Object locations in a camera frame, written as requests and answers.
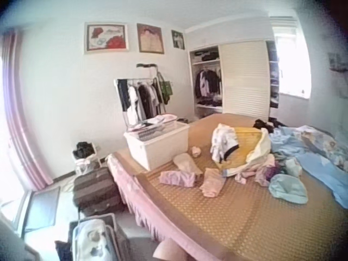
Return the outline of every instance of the door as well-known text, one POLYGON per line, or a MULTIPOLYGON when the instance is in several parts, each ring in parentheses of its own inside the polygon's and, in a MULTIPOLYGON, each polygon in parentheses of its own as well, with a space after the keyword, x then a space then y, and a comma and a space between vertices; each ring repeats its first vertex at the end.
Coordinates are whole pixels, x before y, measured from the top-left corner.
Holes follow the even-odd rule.
POLYGON ((268 120, 270 74, 265 41, 229 43, 219 46, 223 113, 268 120))

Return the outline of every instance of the doormat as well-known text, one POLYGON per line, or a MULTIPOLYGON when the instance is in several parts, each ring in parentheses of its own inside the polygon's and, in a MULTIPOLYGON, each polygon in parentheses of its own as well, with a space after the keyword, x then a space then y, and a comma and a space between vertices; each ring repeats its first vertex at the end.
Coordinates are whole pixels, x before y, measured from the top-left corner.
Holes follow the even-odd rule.
POLYGON ((29 206, 25 232, 55 225, 60 187, 34 194, 29 206))

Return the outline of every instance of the curtain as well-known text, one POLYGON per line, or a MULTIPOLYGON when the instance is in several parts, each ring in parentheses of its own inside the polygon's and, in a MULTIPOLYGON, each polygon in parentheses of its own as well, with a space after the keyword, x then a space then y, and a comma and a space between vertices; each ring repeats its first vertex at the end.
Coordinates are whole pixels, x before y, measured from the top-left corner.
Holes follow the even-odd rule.
POLYGON ((52 184, 53 181, 30 136, 24 118, 19 81, 21 33, 17 30, 7 32, 2 36, 2 41, 3 95, 11 162, 19 178, 29 183, 28 189, 36 191, 52 184))

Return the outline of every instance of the wardrobe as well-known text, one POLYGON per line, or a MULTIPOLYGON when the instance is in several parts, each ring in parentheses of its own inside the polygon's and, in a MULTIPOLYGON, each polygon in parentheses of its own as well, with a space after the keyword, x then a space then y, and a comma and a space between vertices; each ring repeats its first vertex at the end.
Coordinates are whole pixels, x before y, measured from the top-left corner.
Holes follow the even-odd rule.
POLYGON ((233 113, 267 121, 270 116, 270 66, 265 40, 234 42, 196 49, 190 52, 195 114, 198 118, 212 113, 233 113), (197 54, 218 52, 213 60, 197 61, 197 54), (195 93, 197 74, 204 70, 221 71, 222 106, 200 104, 195 93))
POLYGON ((197 118, 212 113, 233 113, 264 121, 277 117, 279 69, 274 32, 267 13, 238 18, 187 30, 192 91, 197 118), (211 60, 196 59, 197 52, 217 51, 211 60), (197 73, 221 71, 221 106, 202 105, 195 95, 197 73))

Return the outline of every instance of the white wall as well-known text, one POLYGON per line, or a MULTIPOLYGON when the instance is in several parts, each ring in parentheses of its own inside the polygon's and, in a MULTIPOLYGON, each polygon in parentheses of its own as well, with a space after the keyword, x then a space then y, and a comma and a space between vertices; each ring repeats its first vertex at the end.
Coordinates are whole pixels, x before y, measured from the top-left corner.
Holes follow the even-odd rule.
POLYGON ((322 10, 297 10, 308 48, 312 91, 309 100, 280 96, 278 120, 290 126, 311 125, 332 134, 344 122, 348 103, 339 97, 339 88, 348 88, 341 73, 329 69, 328 53, 339 53, 348 61, 347 43, 339 28, 322 10))
POLYGON ((309 102, 307 99, 280 94, 277 119, 291 127, 306 125, 308 124, 308 109, 309 102))
POLYGON ((207 23, 206 26, 195 30, 186 30, 188 50, 229 42, 274 39, 267 14, 259 12, 244 16, 219 23, 207 23))
POLYGON ((23 37, 21 88, 24 111, 53 178, 74 169, 71 152, 79 141, 92 141, 100 155, 126 146, 125 124, 113 79, 149 77, 137 63, 156 63, 172 82, 167 112, 193 117, 187 51, 173 48, 171 30, 183 31, 151 19, 125 15, 86 14, 32 24, 23 37), (83 54, 84 22, 128 23, 129 52, 83 54), (165 54, 139 53, 136 23, 162 28, 165 54))

